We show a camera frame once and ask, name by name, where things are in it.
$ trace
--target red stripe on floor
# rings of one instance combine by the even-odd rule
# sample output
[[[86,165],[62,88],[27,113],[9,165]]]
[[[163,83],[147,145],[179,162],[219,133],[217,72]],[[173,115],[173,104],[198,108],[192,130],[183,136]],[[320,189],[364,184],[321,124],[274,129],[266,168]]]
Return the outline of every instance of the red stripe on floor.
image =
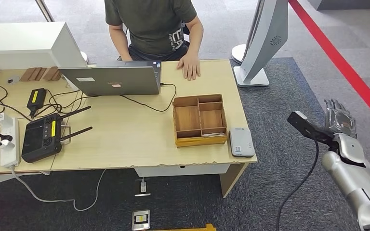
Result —
[[[333,44],[328,40],[325,34],[317,26],[317,24],[311,19],[303,7],[298,3],[297,0],[289,0],[291,7],[294,9],[296,14],[299,16],[301,21],[316,39],[318,44],[328,55],[335,66],[340,70],[342,75],[348,80],[355,91],[361,96],[365,103],[370,107],[370,88],[357,74],[357,72],[351,67],[351,65],[343,58]]]

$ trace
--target wooden tray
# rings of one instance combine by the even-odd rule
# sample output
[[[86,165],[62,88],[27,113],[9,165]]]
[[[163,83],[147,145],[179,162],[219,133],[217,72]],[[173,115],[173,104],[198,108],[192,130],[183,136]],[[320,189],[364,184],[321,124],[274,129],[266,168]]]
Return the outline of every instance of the wooden tray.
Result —
[[[177,147],[226,142],[227,129],[222,95],[178,97],[172,104]]]

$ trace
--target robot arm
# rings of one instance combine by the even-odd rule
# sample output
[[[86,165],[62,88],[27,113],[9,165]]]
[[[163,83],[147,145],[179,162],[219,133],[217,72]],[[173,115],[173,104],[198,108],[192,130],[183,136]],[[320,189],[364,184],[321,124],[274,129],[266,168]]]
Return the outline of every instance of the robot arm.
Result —
[[[360,230],[370,231],[370,164],[355,138],[355,120],[335,100],[328,100],[326,127],[311,124],[301,112],[288,119],[304,136],[327,144],[322,165],[357,216]]]

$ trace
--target hand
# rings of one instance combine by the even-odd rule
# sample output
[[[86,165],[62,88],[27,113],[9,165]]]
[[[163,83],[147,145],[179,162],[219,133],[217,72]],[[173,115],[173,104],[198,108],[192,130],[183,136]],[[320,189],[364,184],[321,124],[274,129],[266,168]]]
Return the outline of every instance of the hand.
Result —
[[[182,68],[182,74],[184,78],[188,80],[195,80],[197,76],[200,76],[200,64],[197,52],[188,51],[180,60],[176,67],[177,69]]]
[[[122,61],[132,61],[132,58],[131,58],[131,56],[130,55],[128,55],[128,56],[121,56],[121,60]]]
[[[356,124],[350,112],[337,100],[324,100],[324,102],[327,105],[326,128],[355,137]]]

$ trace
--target person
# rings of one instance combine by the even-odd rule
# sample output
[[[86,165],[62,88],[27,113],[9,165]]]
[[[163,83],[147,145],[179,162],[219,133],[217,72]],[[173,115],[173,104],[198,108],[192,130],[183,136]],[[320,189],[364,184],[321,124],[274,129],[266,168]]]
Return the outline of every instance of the person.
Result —
[[[123,61],[178,61],[184,78],[200,76],[203,25],[191,0],[105,0],[110,37]],[[184,40],[182,22],[189,29]],[[130,31],[131,44],[122,24]]]

